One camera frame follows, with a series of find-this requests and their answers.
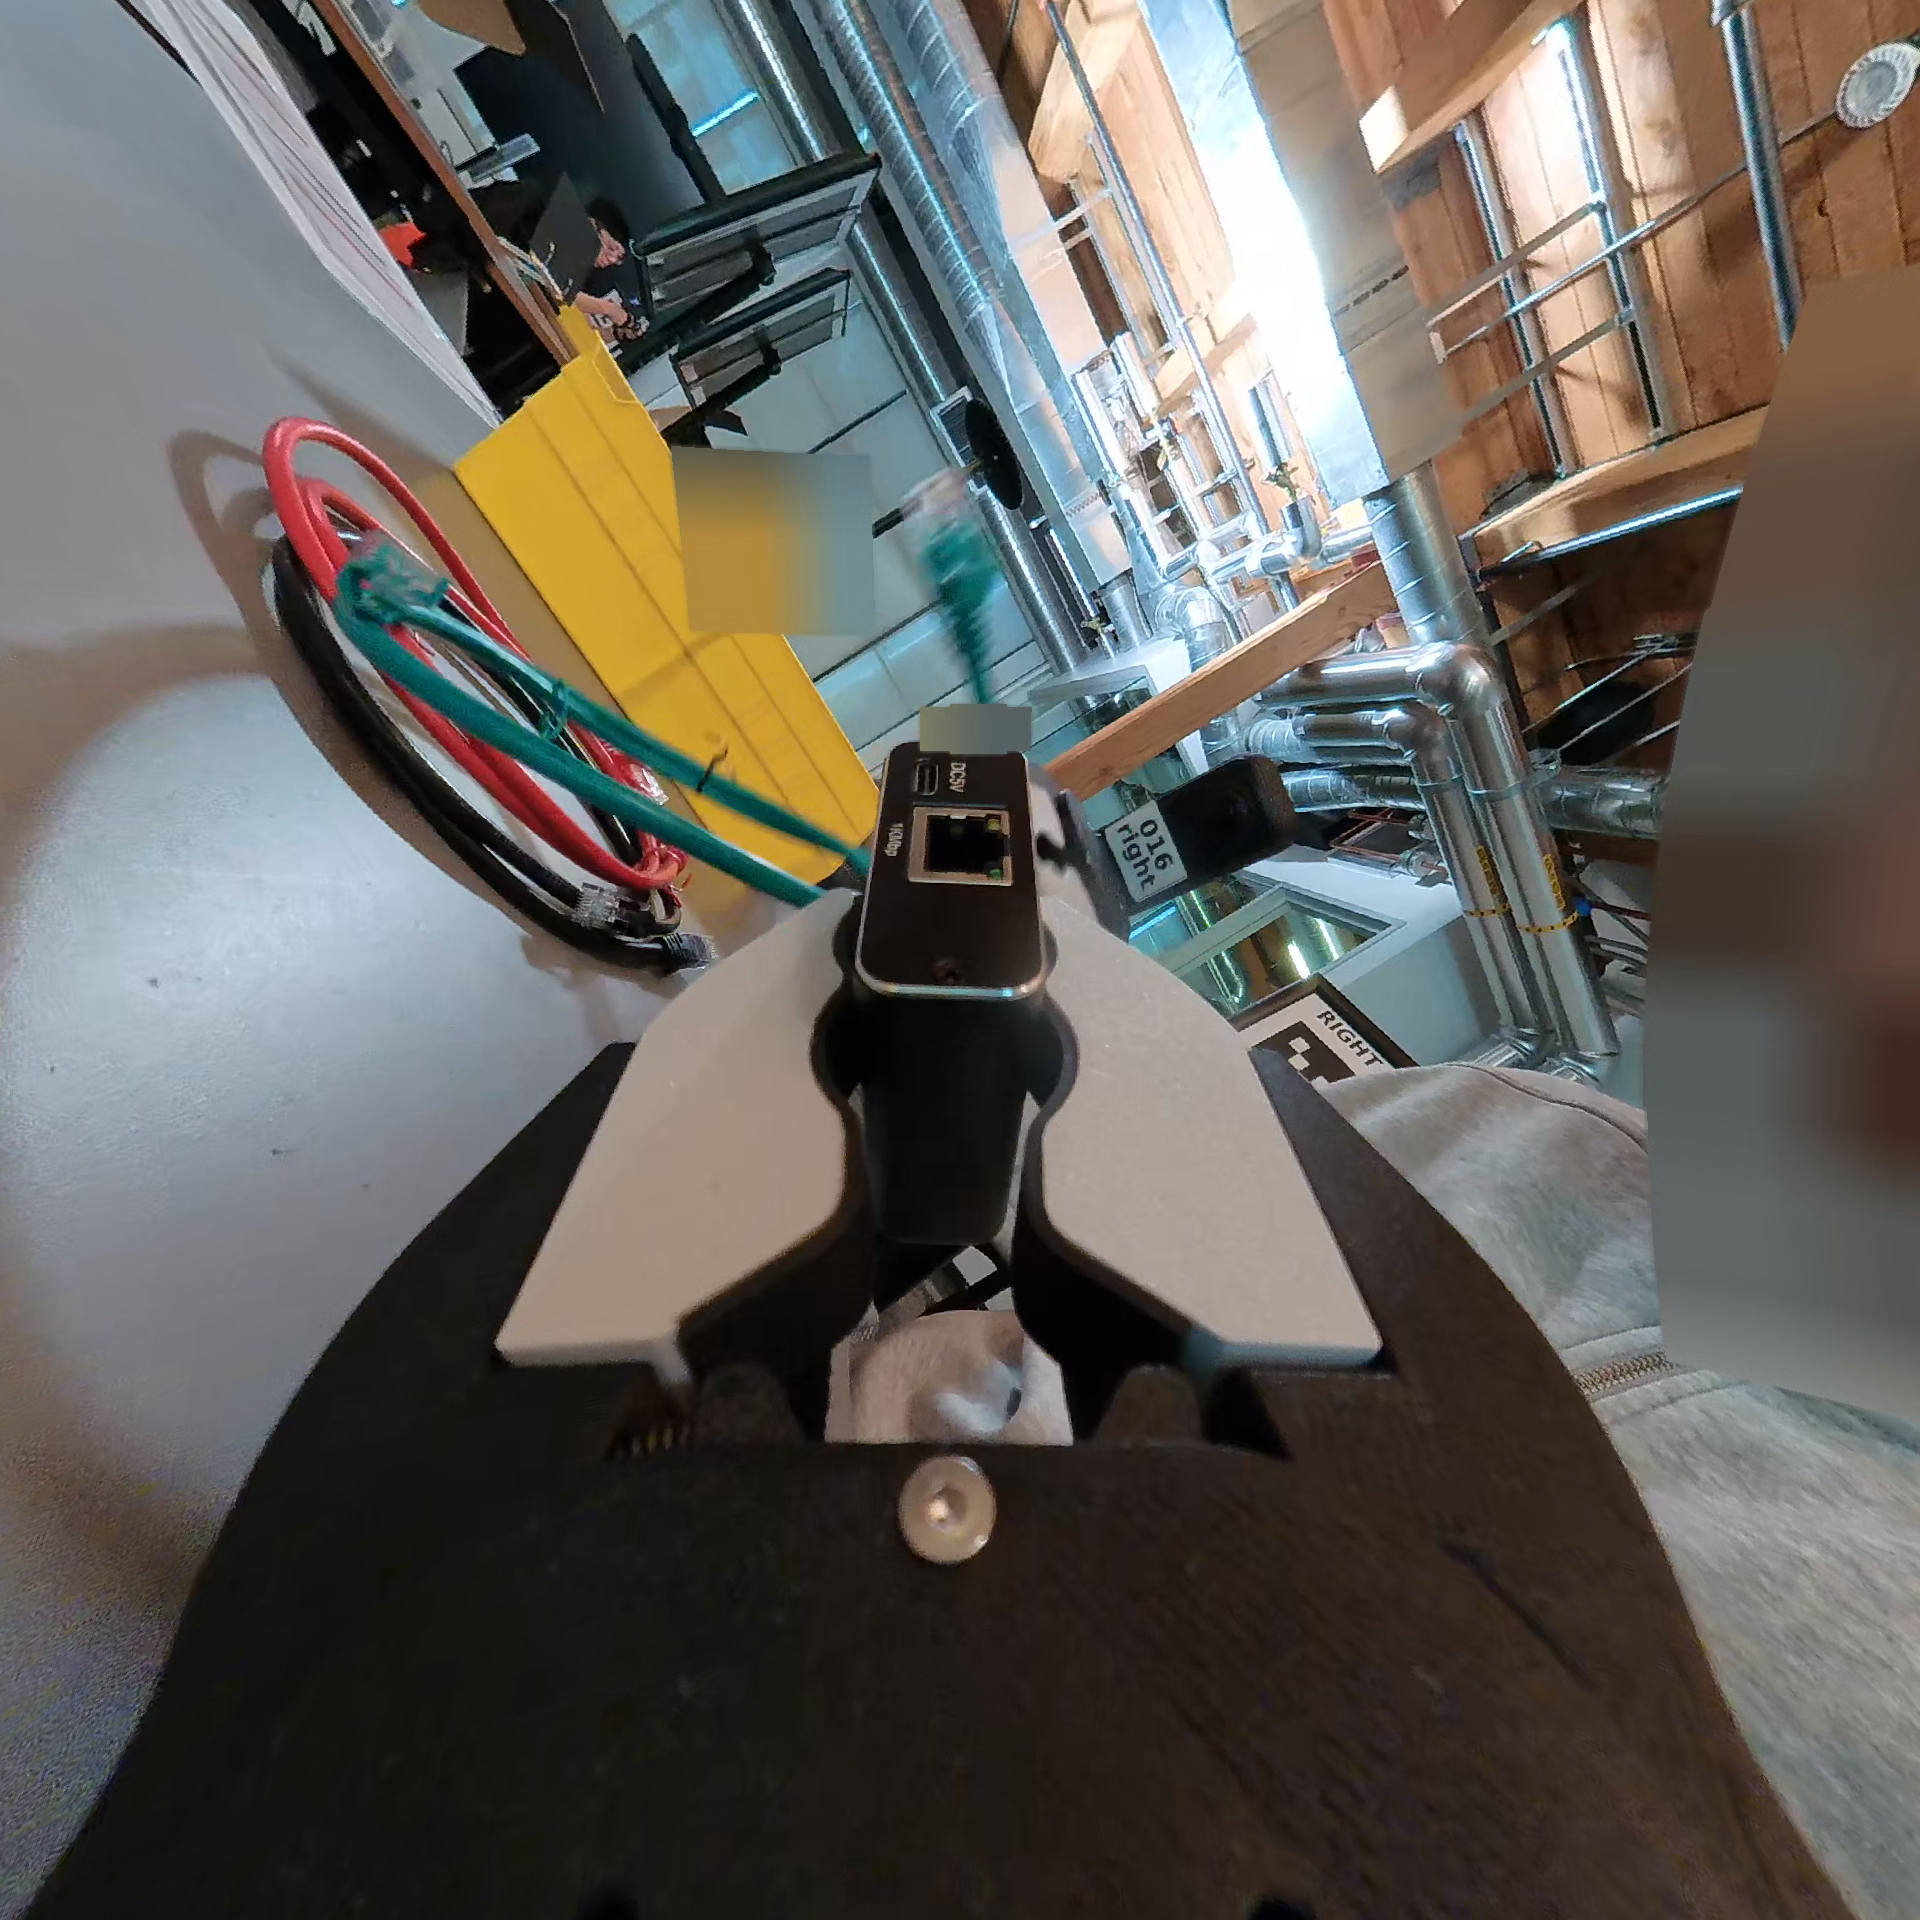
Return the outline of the white printed paper sheet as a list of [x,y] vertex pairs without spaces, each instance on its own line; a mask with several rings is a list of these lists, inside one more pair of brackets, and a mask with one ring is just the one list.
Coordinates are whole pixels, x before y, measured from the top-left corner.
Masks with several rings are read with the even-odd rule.
[[201,88],[321,265],[485,426],[501,417],[390,259],[258,39],[220,2],[132,2]]

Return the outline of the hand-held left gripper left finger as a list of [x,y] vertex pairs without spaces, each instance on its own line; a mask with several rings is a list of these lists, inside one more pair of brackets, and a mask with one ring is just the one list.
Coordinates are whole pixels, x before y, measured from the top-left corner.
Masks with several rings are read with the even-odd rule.
[[855,906],[804,906],[646,1024],[497,1332],[502,1360],[641,1360],[670,1391],[737,1363],[826,1370],[873,1299],[866,1177],[817,1063]]

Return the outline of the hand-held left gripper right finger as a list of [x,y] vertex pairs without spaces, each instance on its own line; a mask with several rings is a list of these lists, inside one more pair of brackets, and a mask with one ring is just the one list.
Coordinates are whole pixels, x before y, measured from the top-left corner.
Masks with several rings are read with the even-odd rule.
[[1361,1370],[1382,1337],[1231,1024],[1043,903],[1063,1082],[1027,1138],[1019,1314],[1070,1377]]

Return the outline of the yellow plastic bin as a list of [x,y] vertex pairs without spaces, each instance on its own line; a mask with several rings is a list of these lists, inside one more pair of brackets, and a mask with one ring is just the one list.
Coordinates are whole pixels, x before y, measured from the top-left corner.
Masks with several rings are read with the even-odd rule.
[[689,621],[673,450],[602,335],[559,316],[566,363],[454,474],[629,721],[717,775],[865,844],[877,788],[779,633]]

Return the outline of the black network adapter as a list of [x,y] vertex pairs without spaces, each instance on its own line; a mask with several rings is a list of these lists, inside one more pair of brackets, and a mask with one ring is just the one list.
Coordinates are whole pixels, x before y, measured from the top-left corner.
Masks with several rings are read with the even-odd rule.
[[1039,1079],[1050,938],[1027,762],[907,741],[885,762],[851,985],[881,1234],[1002,1229]]

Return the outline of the silver pipe bundle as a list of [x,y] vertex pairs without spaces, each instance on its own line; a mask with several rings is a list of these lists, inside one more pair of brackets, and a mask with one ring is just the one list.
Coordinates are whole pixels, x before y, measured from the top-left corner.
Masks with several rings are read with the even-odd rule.
[[1341,771],[1350,784],[1363,765],[1404,765],[1470,923],[1501,1045],[1543,1072],[1598,1084],[1619,1034],[1577,930],[1558,835],[1657,839],[1665,780],[1539,765],[1495,660],[1466,641],[1313,663],[1278,695],[1243,729],[1243,748]]

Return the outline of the wooden ceiling beam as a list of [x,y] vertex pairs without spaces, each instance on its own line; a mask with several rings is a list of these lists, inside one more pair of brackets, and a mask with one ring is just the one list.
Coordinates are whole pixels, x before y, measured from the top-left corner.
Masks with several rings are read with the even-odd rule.
[[1047,765],[1061,788],[1089,800],[1130,778],[1214,721],[1252,703],[1289,673],[1332,651],[1398,608],[1381,562],[1316,593],[1228,653],[1198,666],[1167,691],[1126,712]]

